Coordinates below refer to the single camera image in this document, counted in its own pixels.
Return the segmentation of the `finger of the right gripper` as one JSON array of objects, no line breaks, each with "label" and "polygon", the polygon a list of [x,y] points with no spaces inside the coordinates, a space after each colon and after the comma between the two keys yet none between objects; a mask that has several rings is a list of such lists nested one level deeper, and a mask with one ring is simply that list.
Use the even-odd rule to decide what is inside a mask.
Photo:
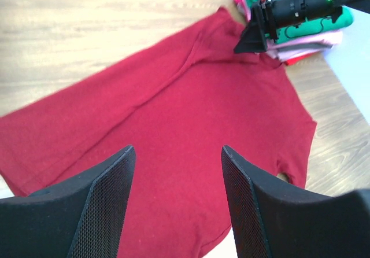
[{"label": "finger of the right gripper", "polygon": [[234,47],[234,53],[264,53],[267,51],[264,18],[261,8],[251,9],[251,18]]}]

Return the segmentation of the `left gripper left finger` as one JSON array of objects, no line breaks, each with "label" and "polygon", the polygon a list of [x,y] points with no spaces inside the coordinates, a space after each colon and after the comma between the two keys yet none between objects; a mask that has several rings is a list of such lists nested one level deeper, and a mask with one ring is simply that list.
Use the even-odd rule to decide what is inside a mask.
[{"label": "left gripper left finger", "polygon": [[135,162],[129,145],[58,184],[1,199],[1,257],[116,257]]}]

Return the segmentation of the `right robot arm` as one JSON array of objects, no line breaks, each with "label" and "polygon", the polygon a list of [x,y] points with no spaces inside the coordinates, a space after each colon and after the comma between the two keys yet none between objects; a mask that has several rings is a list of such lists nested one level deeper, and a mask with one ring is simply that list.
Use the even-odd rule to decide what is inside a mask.
[{"label": "right robot arm", "polygon": [[234,47],[234,52],[262,53],[268,50],[268,40],[276,42],[280,30],[298,28],[301,24],[331,19],[335,23],[343,7],[369,13],[369,0],[256,0],[250,9],[251,18]]}]

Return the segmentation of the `dark red t-shirt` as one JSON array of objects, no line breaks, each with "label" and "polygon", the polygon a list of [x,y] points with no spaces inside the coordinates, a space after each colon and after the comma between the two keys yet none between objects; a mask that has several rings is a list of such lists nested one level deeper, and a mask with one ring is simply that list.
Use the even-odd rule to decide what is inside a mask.
[{"label": "dark red t-shirt", "polygon": [[26,196],[127,145],[136,167],[119,257],[203,257],[231,228],[221,149],[306,184],[316,122],[284,66],[234,54],[228,10],[1,118],[1,175]]}]

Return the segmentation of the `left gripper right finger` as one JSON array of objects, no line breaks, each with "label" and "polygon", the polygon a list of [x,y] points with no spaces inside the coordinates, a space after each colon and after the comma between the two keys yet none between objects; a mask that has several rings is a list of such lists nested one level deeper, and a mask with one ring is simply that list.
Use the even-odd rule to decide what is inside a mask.
[{"label": "left gripper right finger", "polygon": [[369,190],[330,197],[256,167],[233,148],[221,151],[239,257],[368,257]]}]

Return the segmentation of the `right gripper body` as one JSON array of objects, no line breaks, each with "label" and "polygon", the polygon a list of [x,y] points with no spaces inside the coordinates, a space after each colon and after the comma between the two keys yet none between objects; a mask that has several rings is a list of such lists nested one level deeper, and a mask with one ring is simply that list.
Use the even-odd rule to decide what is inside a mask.
[{"label": "right gripper body", "polygon": [[281,28],[327,17],[335,23],[343,13],[334,0],[258,0],[258,7],[258,26],[273,40],[278,39]]}]

